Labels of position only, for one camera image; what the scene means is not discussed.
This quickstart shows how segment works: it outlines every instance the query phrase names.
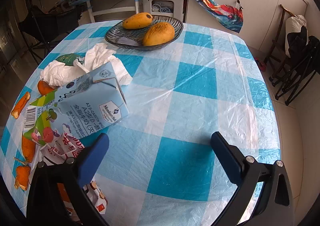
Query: plastic table cover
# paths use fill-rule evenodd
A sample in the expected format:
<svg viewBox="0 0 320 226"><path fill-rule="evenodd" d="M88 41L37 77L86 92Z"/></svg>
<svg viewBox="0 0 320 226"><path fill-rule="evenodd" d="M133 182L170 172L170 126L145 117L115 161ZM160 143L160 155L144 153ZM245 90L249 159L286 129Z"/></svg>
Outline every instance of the plastic table cover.
<svg viewBox="0 0 320 226"><path fill-rule="evenodd" d="M34 71L21 94L37 90L40 71L67 53L83 53L105 42L119 21L78 27ZM129 116L100 131L110 147L95 175L108 200L110 225L211 225L236 185L227 178L209 143L219 131L229 144L259 162L280 159L275 113L262 75L244 41L219 30L184 23L180 37L155 51L117 48L133 77L123 86ZM9 117L0 150L0 171L21 211L28 191L14 188L24 160L21 134L25 109ZM82 139L90 145L99 135ZM248 219L261 185L242 217Z"/></svg>

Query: black camping chair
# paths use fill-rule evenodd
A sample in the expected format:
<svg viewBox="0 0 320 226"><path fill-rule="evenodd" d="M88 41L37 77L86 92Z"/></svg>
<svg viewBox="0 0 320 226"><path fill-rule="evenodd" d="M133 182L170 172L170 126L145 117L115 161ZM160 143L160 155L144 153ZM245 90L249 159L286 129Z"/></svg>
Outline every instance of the black camping chair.
<svg viewBox="0 0 320 226"><path fill-rule="evenodd" d="M29 10L25 20L18 23L18 27L29 52L37 64L39 62L36 57L41 61L43 59L34 50L44 49L44 57L46 57L51 49L61 41L54 41L59 35L69 34L70 31L79 26L80 14L77 8L60 14L45 14L37 6L33 6ZM33 36L39 42L29 45L24 32Z"/></svg>
<svg viewBox="0 0 320 226"><path fill-rule="evenodd" d="M316 73L320 73L320 41L316 37L310 36L309 43L304 46L301 54L298 54L297 52L294 53L294 51L291 50L291 48L295 48L298 51L300 50L299 48L301 47L294 46L295 44L299 44L299 40L297 38L293 41L293 46L290 46L289 48L290 55L292 55L293 67L284 76L280 77L276 82L272 83L273 86L276 86L281 82L281 86L279 87L275 95L276 100L278 100L287 92L291 91L289 97L285 101L285 104L287 106L302 92L302 90L311 81L313 76L315 76ZM310 76L308 81L295 94L303 79L305 79L311 73L312 75Z"/></svg>

